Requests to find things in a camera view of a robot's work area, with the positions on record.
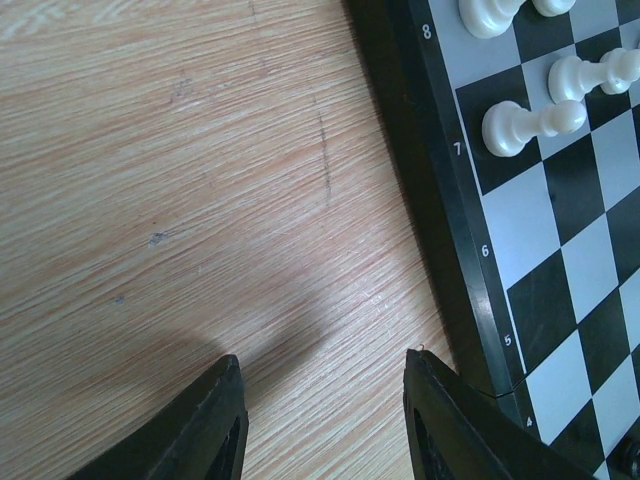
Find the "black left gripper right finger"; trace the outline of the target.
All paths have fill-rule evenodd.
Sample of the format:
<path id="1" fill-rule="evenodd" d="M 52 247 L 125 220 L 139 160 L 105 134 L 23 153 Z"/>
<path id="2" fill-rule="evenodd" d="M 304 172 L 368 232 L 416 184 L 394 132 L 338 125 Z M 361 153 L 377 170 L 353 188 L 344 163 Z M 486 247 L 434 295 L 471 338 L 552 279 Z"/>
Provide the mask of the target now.
<path id="1" fill-rule="evenodd" d="M 520 385 L 514 419 L 428 350 L 409 350 L 404 412 L 417 479 L 596 479 L 605 454 L 582 355 L 559 348 Z"/>

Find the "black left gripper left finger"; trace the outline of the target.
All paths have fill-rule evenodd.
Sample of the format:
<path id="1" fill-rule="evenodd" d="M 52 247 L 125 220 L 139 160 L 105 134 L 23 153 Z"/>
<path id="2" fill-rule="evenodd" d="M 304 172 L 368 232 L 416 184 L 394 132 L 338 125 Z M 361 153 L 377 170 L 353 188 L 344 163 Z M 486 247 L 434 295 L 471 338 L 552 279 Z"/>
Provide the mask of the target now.
<path id="1" fill-rule="evenodd" d="M 222 356 L 72 479 L 239 479 L 248 436 L 238 358 Z"/>

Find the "black and grey chessboard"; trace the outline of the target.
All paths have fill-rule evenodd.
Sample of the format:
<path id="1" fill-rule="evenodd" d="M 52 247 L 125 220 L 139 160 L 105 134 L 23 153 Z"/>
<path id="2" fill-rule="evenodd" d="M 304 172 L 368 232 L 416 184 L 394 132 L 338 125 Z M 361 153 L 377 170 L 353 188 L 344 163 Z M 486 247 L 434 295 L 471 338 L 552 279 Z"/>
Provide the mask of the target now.
<path id="1" fill-rule="evenodd" d="M 553 63 L 639 49 L 635 1 L 525 1 L 502 35 L 465 28 L 458 1 L 351 1 L 361 54 L 461 379 L 510 419 L 559 348 L 585 361 L 605 454 L 639 438 L 639 79 L 594 88 L 582 127 L 497 157 L 482 120 L 510 100 L 555 103 Z"/>

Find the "black chess piece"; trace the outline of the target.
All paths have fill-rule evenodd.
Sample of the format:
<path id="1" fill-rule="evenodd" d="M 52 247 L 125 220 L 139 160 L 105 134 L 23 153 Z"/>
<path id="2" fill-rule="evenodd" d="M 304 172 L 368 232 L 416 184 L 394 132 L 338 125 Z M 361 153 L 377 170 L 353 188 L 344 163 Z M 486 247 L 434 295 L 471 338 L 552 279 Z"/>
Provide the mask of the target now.
<path id="1" fill-rule="evenodd" d="M 610 457 L 611 468 L 619 478 L 639 478 L 639 438 L 625 436 L 615 447 Z"/>

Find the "white chess pawn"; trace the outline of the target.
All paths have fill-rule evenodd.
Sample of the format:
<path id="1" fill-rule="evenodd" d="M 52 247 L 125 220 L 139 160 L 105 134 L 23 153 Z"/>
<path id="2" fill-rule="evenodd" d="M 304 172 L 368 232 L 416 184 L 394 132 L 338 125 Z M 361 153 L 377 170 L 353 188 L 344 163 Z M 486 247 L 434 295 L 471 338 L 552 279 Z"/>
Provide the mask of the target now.
<path id="1" fill-rule="evenodd" d="M 549 104 L 530 111 L 505 100 L 491 106 L 482 120 L 482 139 L 497 157 L 514 157 L 535 137 L 555 137 L 579 130 L 587 118 L 586 107 L 575 100 Z"/>
<path id="2" fill-rule="evenodd" d="M 548 91 L 555 103 L 582 101 L 594 88 L 606 95 L 625 93 L 639 79 L 639 49 L 621 47 L 605 53 L 599 62 L 576 55 L 553 63 L 548 74 Z"/>

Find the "white chess piece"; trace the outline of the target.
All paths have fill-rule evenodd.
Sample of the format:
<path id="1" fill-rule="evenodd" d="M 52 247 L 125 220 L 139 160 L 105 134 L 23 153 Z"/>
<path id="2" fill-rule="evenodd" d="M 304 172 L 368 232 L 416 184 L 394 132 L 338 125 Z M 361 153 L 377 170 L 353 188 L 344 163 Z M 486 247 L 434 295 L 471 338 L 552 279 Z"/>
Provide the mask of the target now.
<path id="1" fill-rule="evenodd" d="M 471 35 L 490 39 L 509 29 L 524 3 L 524 0 L 459 0 L 458 9 Z"/>
<path id="2" fill-rule="evenodd" d="M 537 12 L 551 18 L 568 13 L 576 3 L 576 0 L 532 0 Z"/>

